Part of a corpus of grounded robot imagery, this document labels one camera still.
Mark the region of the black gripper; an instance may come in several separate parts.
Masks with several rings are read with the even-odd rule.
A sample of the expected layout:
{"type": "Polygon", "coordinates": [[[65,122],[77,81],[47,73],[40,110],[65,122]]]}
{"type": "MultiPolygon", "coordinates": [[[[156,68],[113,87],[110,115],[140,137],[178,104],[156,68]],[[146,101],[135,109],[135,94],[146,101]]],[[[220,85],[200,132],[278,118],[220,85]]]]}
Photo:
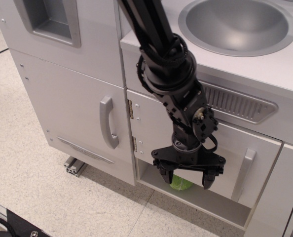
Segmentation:
{"type": "Polygon", "coordinates": [[[209,189],[215,177],[223,174],[225,158],[214,153],[218,147],[216,138],[210,139],[214,147],[206,149],[203,144],[188,150],[181,142],[174,139],[171,146],[155,149],[151,152],[153,165],[166,183],[172,183],[174,170],[185,169],[203,173],[202,185],[209,189]]]}

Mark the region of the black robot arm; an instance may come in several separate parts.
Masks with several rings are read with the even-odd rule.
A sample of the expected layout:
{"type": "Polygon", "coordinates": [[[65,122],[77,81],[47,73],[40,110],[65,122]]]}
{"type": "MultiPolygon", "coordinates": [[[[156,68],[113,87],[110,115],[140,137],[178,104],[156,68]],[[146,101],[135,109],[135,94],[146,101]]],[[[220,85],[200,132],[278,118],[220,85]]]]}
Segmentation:
{"type": "Polygon", "coordinates": [[[217,140],[218,121],[196,77],[196,60],[181,36],[172,32],[163,5],[158,0],[121,0],[139,43],[137,74],[141,85],[165,107],[173,123],[172,144],[153,150],[153,164],[166,183],[176,169],[202,172],[208,189],[223,173],[225,158],[206,149],[204,142],[217,140]]]}

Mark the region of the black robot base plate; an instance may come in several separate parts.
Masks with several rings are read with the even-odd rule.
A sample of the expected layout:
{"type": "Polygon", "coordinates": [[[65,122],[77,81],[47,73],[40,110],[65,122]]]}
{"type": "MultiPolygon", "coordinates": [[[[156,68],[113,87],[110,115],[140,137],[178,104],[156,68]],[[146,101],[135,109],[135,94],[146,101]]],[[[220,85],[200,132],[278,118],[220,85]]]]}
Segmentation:
{"type": "Polygon", "coordinates": [[[32,232],[37,232],[38,237],[50,237],[44,230],[23,219],[11,210],[6,210],[7,222],[12,226],[19,237],[30,237],[32,232]]]}

